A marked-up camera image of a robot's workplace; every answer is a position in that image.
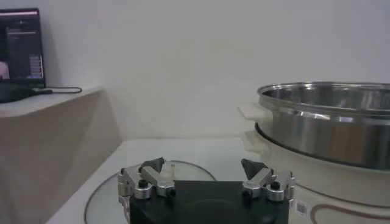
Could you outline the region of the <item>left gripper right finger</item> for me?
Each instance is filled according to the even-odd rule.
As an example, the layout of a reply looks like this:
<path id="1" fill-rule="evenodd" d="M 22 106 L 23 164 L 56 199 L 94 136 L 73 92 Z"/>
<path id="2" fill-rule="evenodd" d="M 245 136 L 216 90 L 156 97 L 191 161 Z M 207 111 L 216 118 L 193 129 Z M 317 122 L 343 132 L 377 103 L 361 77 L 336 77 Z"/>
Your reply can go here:
<path id="1" fill-rule="evenodd" d="M 295 177 L 292 172 L 275 173 L 264 163 L 249 159 L 242 159 L 241 165 L 247 177 L 242 183 L 245 201 L 263 195 L 269 201 L 294 201 Z"/>

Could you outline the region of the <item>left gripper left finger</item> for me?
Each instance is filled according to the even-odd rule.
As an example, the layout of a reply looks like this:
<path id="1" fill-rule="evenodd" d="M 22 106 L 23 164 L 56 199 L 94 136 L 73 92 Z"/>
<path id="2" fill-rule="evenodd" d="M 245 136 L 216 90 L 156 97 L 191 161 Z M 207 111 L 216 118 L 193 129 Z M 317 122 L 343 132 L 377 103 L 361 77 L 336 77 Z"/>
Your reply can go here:
<path id="1" fill-rule="evenodd" d="M 148 200 L 152 190 L 158 196 L 174 198 L 176 196 L 175 182 L 161 175 L 164 158 L 143 162 L 141 165 L 122 168 L 118 172 L 118 195 L 121 198 L 132 195 L 139 200 Z"/>

